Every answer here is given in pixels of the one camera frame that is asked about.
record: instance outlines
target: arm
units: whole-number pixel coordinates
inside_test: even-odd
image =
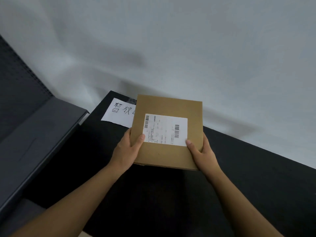
[[[236,236],[282,236],[223,173],[205,134],[202,153],[191,141],[186,144],[197,167],[214,187]]]
[[[106,167],[11,237],[77,237],[111,186],[136,159],[145,137],[140,135],[131,147],[130,134],[131,129],[128,129]]]

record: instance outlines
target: perforated metal panel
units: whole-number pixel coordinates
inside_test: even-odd
[[[52,96],[0,36],[0,141]]]

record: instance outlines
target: hand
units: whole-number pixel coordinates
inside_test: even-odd
[[[204,175],[206,175],[208,178],[211,178],[212,176],[217,175],[219,171],[221,171],[221,168],[217,163],[215,154],[210,147],[209,140],[204,133],[202,153],[198,151],[198,149],[190,140],[186,140],[185,142],[193,156],[195,164]]]
[[[132,166],[134,160],[137,157],[139,148],[145,139],[145,135],[141,134],[138,137],[135,145],[131,146],[130,136],[131,128],[125,132],[121,141],[115,147],[112,158],[109,162],[109,165],[119,171],[120,174],[123,174]]]

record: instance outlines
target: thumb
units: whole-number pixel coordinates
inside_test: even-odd
[[[195,147],[195,145],[190,141],[190,140],[186,140],[185,141],[186,146],[189,148],[189,150],[191,151],[191,154],[194,155],[198,155],[200,154],[200,152],[198,151],[198,149]]]
[[[141,134],[138,138],[136,143],[133,145],[133,148],[138,152],[139,148],[142,146],[142,143],[145,140],[145,134]]]

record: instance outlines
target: forearm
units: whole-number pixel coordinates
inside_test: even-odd
[[[208,175],[237,236],[282,236],[219,170]]]
[[[115,168],[104,167],[86,183],[15,232],[12,237],[77,237],[119,177],[120,172]]]

